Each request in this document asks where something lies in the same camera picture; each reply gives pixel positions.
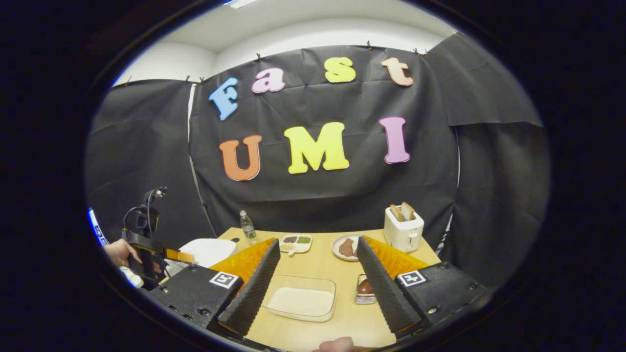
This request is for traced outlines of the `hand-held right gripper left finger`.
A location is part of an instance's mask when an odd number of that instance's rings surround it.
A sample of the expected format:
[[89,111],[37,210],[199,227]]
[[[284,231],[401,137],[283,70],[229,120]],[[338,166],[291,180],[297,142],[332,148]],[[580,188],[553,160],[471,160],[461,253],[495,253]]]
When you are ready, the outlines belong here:
[[206,268],[191,264],[147,292],[163,308],[229,338],[245,337],[280,261],[276,238]]

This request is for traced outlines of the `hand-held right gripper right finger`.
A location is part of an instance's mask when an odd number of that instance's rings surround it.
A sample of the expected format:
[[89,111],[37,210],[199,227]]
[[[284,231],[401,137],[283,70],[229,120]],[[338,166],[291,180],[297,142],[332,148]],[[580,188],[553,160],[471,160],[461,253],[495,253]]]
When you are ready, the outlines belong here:
[[491,289],[448,262],[427,265],[369,236],[358,239],[357,251],[385,322],[398,339],[449,325],[492,296]]

